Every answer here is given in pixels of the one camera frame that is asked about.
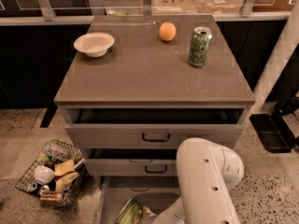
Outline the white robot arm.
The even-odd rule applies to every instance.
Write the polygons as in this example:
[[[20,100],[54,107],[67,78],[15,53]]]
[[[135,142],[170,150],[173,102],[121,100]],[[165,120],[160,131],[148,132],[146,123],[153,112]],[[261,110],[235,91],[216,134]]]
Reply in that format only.
[[[190,138],[178,147],[180,197],[152,224],[298,224],[284,217],[292,184],[279,161]]]

